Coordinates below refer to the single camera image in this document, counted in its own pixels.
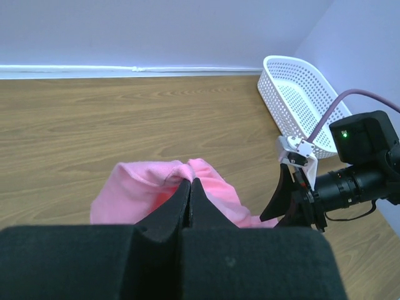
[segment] wooden surface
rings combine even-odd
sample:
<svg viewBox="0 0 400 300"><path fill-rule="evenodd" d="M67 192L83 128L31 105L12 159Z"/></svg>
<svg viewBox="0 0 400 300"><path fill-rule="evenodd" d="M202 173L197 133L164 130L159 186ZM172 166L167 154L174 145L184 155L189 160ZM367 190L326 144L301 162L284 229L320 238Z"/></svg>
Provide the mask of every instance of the wooden surface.
<svg viewBox="0 0 400 300"><path fill-rule="evenodd" d="M257 79L0 81L0 227L88 223L90 203L119 161L197 157L259 214L279 177L279 132ZM319 171L341 166L327 159ZM398 299L400 242L380 213L328 225L349 297Z"/></svg>

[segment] plastic basket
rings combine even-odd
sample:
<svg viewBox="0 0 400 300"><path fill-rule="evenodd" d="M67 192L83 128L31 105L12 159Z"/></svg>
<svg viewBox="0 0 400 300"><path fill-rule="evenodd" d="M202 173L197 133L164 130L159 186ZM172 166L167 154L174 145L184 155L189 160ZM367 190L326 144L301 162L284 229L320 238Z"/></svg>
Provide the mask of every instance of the plastic basket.
<svg viewBox="0 0 400 300"><path fill-rule="evenodd" d="M258 90L283 136L308 138L338 94L312 64L287 56L268 56ZM332 122L350 116L341 102L314 140L318 159L337 154L329 130Z"/></svg>

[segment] white wall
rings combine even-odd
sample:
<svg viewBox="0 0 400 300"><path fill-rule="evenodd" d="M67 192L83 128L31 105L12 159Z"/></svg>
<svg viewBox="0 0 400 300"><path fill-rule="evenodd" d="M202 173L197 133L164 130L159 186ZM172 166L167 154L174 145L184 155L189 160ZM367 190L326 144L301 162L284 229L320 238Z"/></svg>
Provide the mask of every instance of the white wall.
<svg viewBox="0 0 400 300"><path fill-rule="evenodd" d="M400 105L400 2L335 0L296 56L314 64L340 93L361 88ZM385 110L400 135L400 115L362 96L345 101L353 113ZM400 205L378 201L400 235Z"/></svg>
<svg viewBox="0 0 400 300"><path fill-rule="evenodd" d="M0 64L262 67L333 0L0 0Z"/></svg>

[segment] white basket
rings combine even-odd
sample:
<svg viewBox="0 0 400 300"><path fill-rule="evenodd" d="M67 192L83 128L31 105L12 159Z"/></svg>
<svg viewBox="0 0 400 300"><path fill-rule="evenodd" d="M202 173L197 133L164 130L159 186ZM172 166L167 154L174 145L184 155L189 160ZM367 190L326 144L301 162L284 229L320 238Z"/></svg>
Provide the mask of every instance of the white basket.
<svg viewBox="0 0 400 300"><path fill-rule="evenodd" d="M308 138L325 111L338 96L326 78L302 59L268 56L258 90L283 136ZM318 159L337 154L329 130L332 122L350 116L341 102L314 140Z"/></svg>

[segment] folded cloth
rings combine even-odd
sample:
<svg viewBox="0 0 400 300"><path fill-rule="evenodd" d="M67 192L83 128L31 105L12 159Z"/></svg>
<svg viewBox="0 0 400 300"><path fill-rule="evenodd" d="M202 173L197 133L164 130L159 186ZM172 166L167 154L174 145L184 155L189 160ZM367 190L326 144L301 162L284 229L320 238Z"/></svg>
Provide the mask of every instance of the folded cloth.
<svg viewBox="0 0 400 300"><path fill-rule="evenodd" d="M203 159L187 164L169 162L120 162L91 205L92 224L135 224L165 203L183 179L199 178L207 198L240 228L271 228L277 219L261 222L242 206L235 189Z"/></svg>

